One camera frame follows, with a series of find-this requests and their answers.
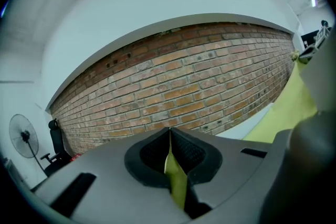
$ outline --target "brick wall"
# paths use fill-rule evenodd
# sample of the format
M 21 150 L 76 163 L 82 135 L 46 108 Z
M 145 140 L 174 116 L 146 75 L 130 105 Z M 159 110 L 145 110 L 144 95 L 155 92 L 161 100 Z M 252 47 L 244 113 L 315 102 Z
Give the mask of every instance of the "brick wall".
M 256 25 L 213 23 L 153 35 L 79 75 L 50 110 L 75 152 L 164 126 L 227 130 L 285 86 L 290 35 Z

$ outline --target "standing fan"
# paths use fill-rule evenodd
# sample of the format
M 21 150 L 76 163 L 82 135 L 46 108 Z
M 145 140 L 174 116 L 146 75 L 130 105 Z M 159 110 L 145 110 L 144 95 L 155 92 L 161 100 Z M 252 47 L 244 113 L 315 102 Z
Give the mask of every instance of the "standing fan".
M 21 114 L 12 117 L 9 123 L 9 136 L 13 146 L 25 158 L 35 158 L 39 167 L 42 166 L 36 158 L 38 152 L 38 139 L 30 121 Z

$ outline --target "black office chair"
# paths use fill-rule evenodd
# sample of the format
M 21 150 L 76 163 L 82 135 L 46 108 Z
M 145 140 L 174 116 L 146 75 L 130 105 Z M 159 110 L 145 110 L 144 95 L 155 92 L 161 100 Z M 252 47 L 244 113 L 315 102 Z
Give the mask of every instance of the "black office chair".
M 52 120 L 48 124 L 50 128 L 50 135 L 53 141 L 55 155 L 49 158 L 50 153 L 42 156 L 40 159 L 47 159 L 50 162 L 50 165 L 45 168 L 45 173 L 49 177 L 57 170 L 61 169 L 63 166 L 67 165 L 70 160 L 71 156 L 65 151 L 63 139 L 62 139 L 62 131 L 58 127 L 58 123 L 56 119 Z

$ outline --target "yellow fabric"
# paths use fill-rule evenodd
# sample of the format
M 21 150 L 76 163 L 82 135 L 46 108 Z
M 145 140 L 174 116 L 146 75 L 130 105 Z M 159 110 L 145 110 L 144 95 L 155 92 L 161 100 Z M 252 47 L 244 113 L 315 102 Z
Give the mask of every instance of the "yellow fabric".
M 164 173 L 168 175 L 172 188 L 172 198 L 174 202 L 183 210 L 187 191 L 187 175 L 175 159 L 170 144 L 169 154 L 165 162 Z
M 299 73 L 304 64 L 295 62 L 292 74 L 278 99 L 244 140 L 272 143 L 277 132 L 292 129 L 313 116 L 317 109 Z

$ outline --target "fan grille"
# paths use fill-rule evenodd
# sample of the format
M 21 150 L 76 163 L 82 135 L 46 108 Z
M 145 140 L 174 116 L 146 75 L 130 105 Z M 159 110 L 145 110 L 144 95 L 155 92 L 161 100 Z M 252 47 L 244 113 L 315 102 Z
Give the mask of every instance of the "fan grille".
M 28 132 L 28 142 L 32 147 L 33 152 L 30 150 L 29 145 L 23 141 L 21 132 Z M 9 123 L 9 137 L 16 151 L 25 158 L 33 158 L 38 152 L 38 139 L 34 127 L 30 121 L 21 114 L 16 114 L 12 117 Z

